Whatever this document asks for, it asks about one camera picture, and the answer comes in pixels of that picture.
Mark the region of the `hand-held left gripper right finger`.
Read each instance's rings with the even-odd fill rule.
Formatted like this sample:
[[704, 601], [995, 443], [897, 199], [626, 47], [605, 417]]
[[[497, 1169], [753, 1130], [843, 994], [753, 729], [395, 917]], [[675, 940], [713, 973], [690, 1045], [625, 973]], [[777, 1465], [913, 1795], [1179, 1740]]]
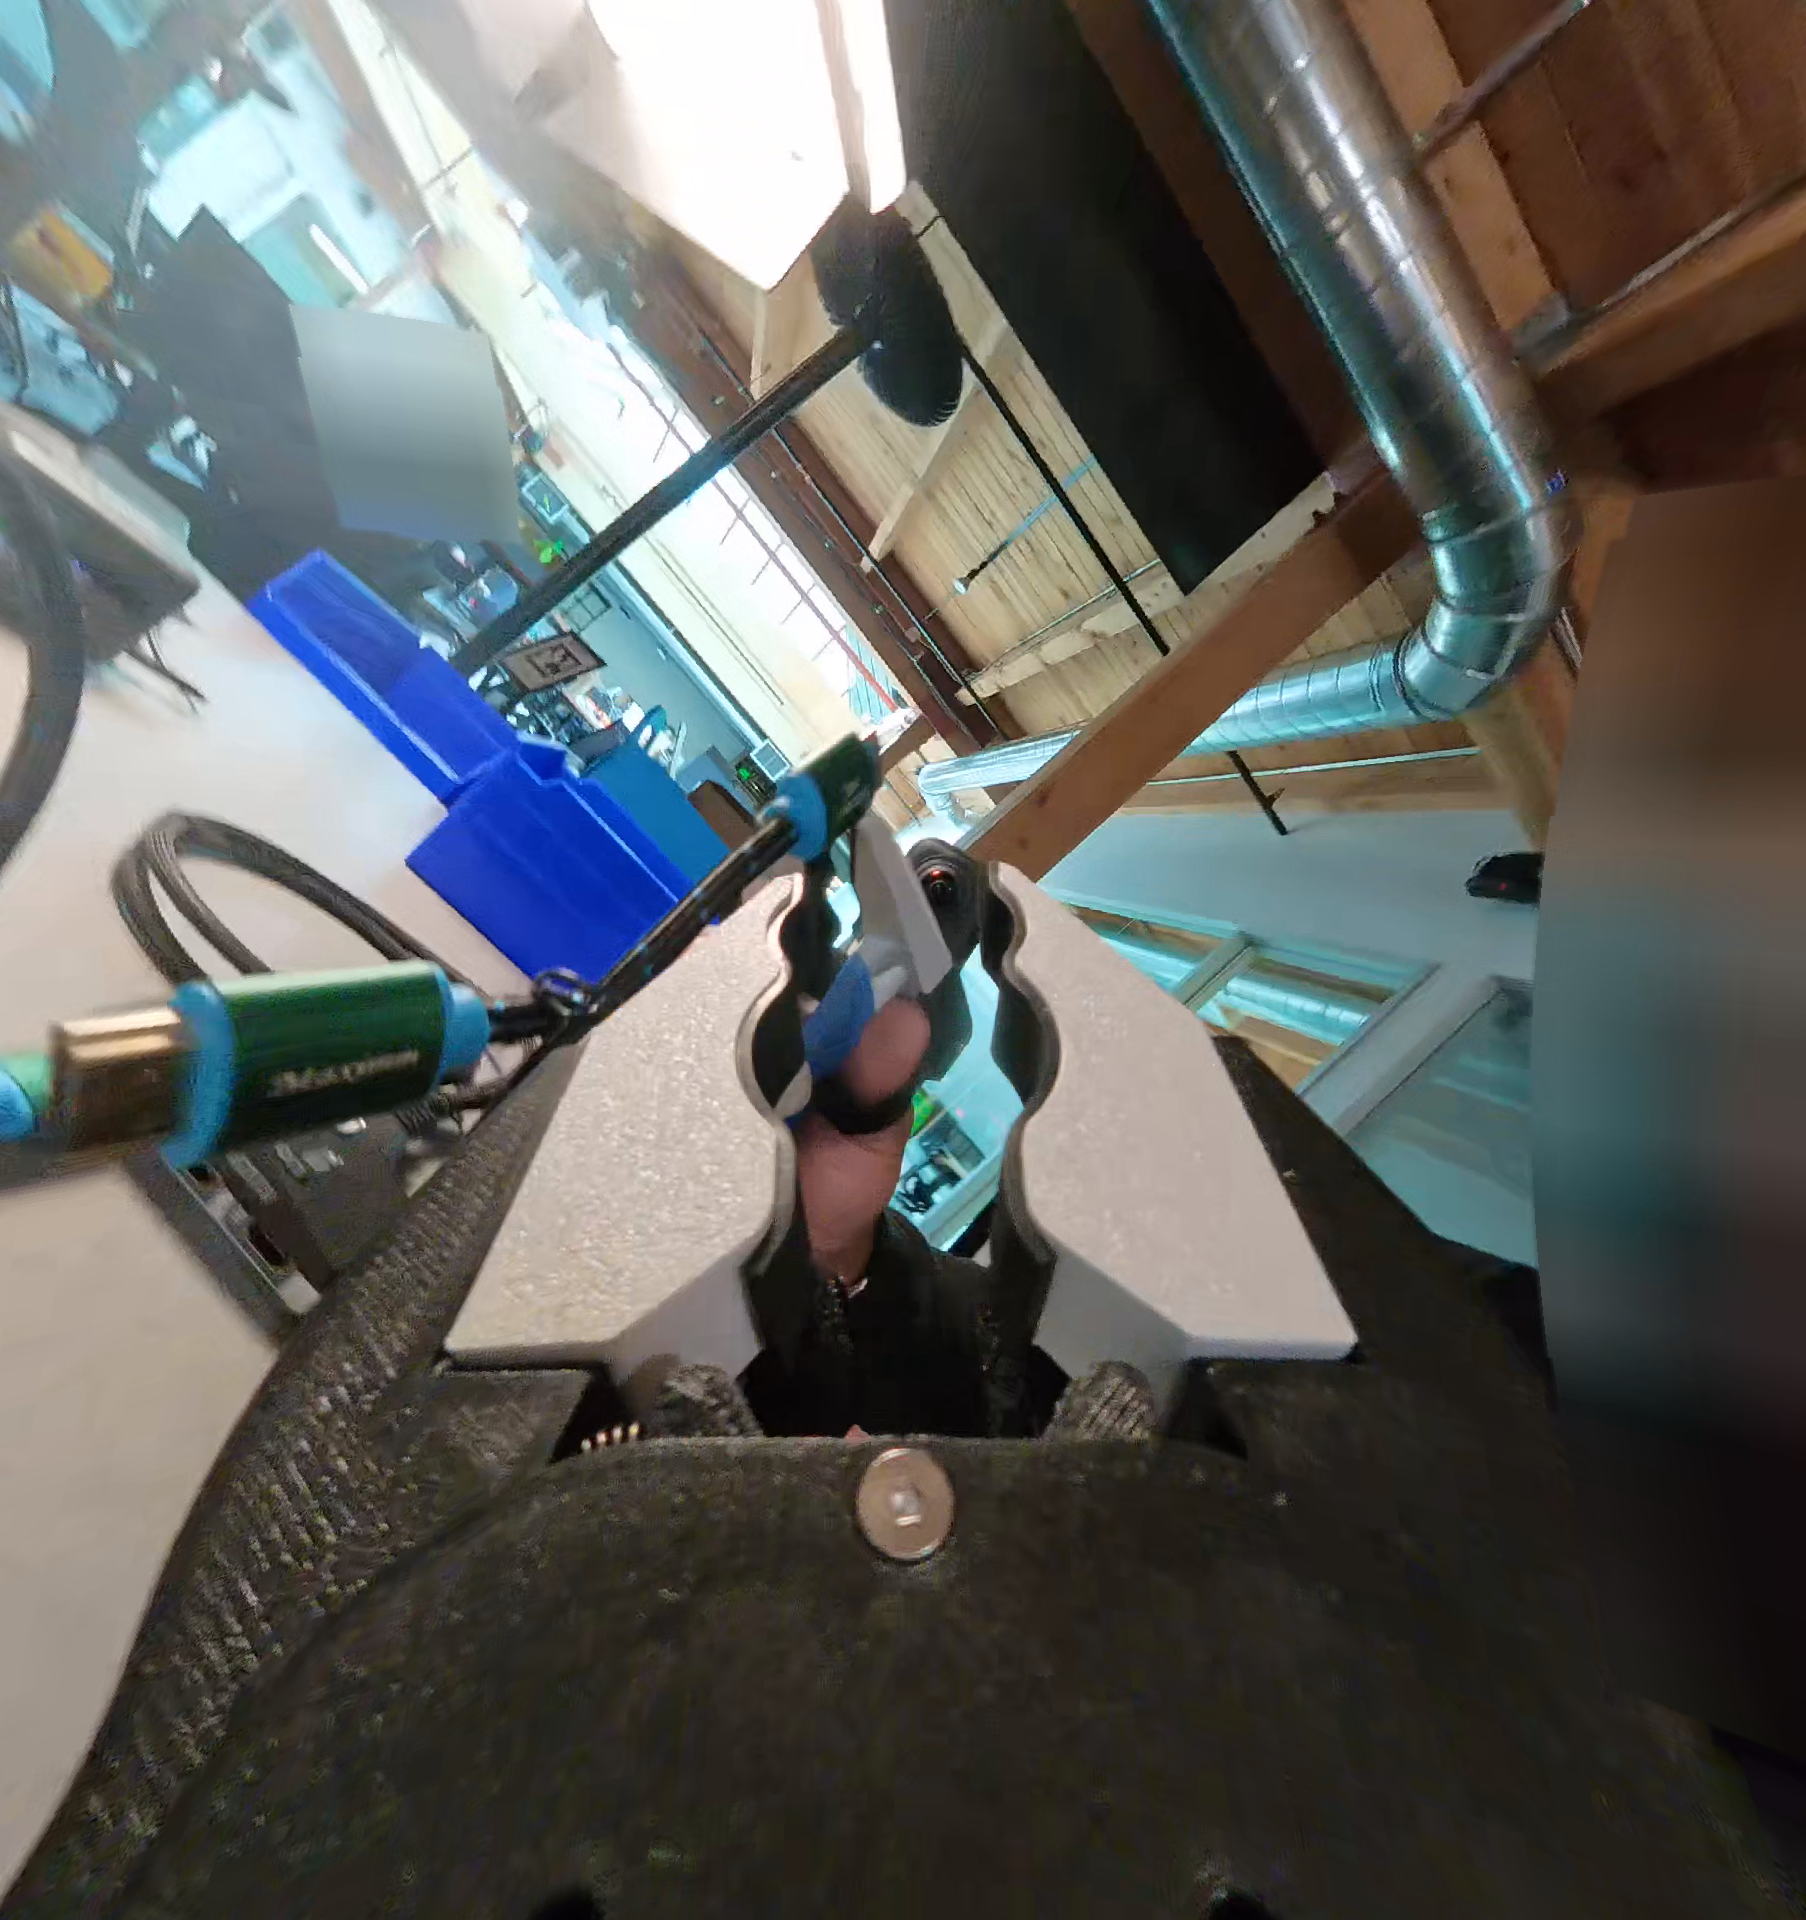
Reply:
[[1070, 1378], [1354, 1355], [1354, 1313], [1217, 1031], [1008, 859], [990, 859], [995, 1066], [1015, 1085], [995, 1267]]

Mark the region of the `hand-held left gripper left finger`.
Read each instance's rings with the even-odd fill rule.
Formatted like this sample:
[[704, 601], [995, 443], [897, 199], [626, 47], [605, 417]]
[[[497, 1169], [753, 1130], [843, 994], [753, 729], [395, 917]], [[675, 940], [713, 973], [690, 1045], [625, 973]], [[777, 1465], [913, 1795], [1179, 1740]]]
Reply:
[[536, 1169], [444, 1331], [455, 1365], [749, 1376], [749, 1277], [797, 1229], [782, 1093], [805, 1085], [805, 879], [765, 879], [724, 926], [580, 1045]]

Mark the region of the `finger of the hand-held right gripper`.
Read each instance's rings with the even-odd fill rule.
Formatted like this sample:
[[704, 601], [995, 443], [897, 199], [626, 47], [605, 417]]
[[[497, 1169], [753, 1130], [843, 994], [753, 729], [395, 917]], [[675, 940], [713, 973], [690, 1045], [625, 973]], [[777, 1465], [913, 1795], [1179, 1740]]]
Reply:
[[860, 907], [860, 934], [857, 955], [871, 973], [877, 1003], [925, 1003], [947, 978], [947, 940], [933, 926], [933, 907], [906, 859], [906, 846], [891, 842], [888, 815], [860, 815], [851, 842], [851, 887]]

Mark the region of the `black hdmi switch box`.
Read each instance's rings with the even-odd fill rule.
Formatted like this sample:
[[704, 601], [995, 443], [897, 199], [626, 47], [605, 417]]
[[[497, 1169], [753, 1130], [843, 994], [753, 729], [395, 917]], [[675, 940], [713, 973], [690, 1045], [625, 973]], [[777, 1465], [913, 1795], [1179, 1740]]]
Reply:
[[348, 1118], [195, 1169], [145, 1147], [127, 1172], [206, 1277], [287, 1340], [395, 1233], [458, 1130], [458, 1118]]

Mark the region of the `blue plastic bin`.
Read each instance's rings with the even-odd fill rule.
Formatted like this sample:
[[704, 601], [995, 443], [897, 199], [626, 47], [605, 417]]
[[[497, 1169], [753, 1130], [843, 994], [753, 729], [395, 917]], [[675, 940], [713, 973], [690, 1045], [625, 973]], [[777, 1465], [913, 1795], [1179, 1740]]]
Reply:
[[678, 859], [540, 736], [484, 762], [444, 796], [444, 815], [412, 846], [412, 879], [519, 978], [605, 978], [696, 891]]
[[519, 755], [519, 729], [335, 554], [298, 554], [250, 611], [439, 804]]

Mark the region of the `person's right forearm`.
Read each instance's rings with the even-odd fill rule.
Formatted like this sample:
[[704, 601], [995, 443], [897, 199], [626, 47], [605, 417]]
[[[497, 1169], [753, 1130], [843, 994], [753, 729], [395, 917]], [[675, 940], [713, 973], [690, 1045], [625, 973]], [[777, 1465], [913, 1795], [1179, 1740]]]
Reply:
[[990, 1339], [982, 1267], [888, 1211], [860, 1277], [810, 1286], [797, 1355], [763, 1348], [739, 1388], [765, 1439], [990, 1439]]

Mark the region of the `blue partition panel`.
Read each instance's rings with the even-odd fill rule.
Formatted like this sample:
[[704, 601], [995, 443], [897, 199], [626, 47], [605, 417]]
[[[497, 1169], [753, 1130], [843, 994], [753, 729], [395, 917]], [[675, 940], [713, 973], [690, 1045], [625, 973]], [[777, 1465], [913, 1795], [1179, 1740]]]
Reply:
[[625, 804], [636, 842], [651, 846], [651, 870], [690, 891], [724, 859], [724, 835], [690, 804], [690, 789], [626, 736], [626, 729], [594, 729], [580, 744], [584, 778]]

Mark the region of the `wooden beam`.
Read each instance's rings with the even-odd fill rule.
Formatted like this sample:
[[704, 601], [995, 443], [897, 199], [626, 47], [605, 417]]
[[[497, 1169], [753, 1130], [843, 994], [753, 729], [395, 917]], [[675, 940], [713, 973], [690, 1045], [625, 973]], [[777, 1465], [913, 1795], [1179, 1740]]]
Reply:
[[966, 842], [974, 859], [1054, 879], [1102, 815], [1122, 815], [1239, 697], [1283, 672], [1329, 611], [1422, 551], [1393, 485], [1366, 478], [1266, 575], [1123, 701], [1115, 701], [1060, 762], [1044, 762]]

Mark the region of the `black metal pole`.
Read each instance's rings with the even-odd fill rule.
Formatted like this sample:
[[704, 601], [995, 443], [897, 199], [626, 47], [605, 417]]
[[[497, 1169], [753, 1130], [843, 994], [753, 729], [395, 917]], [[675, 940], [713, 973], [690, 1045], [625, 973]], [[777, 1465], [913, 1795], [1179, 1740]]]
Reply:
[[651, 540], [696, 489], [739, 466], [763, 439], [777, 439], [827, 378], [877, 353], [888, 300], [871, 293], [851, 327], [835, 327], [797, 375], [782, 375], [728, 434], [696, 443], [659, 489], [641, 489], [614, 523], [603, 523], [567, 559], [555, 559], [512, 611], [497, 611], [475, 643], [455, 653], [455, 672], [489, 672], [512, 643], [530, 643], [567, 593], [584, 593], [605, 559]]

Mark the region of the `dark grey power bank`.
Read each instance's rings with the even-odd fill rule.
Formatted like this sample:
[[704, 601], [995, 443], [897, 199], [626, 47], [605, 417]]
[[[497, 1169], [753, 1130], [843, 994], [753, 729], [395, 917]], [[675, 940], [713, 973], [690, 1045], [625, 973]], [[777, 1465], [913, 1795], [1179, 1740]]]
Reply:
[[[24, 466], [73, 571], [86, 662], [129, 655], [195, 601], [190, 523], [111, 452], [0, 404], [0, 452]], [[24, 625], [28, 559], [0, 522], [0, 621]]]

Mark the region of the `white light panel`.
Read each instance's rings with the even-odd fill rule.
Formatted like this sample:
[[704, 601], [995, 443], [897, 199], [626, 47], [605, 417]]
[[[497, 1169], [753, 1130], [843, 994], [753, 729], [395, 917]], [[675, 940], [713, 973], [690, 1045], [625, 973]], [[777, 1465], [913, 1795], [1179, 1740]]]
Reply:
[[906, 199], [888, 0], [489, 8], [512, 108], [777, 293], [817, 223]]

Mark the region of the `silver ventilation duct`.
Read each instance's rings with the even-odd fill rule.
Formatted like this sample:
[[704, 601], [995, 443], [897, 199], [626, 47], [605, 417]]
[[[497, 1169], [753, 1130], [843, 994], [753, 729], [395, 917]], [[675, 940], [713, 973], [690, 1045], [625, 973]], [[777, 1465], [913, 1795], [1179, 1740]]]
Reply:
[[1393, 1003], [1393, 985], [1373, 985], [1373, 978], [1305, 973], [1305, 967], [1252, 955], [1252, 967], [1239, 967], [1239, 973], [1217, 978], [1217, 994], [1204, 994], [1197, 1013], [1204, 1013], [1217, 1031], [1273, 1031], [1273, 1036], [1287, 1036], [1287, 1050], [1329, 1056], [1329, 1050], [1344, 1050], [1390, 1003]]
[[1460, 726], [1564, 611], [1580, 522], [1541, 404], [1344, 8], [1148, 12], [1432, 559], [1409, 636], [1305, 655], [1190, 744], [1266, 755]]

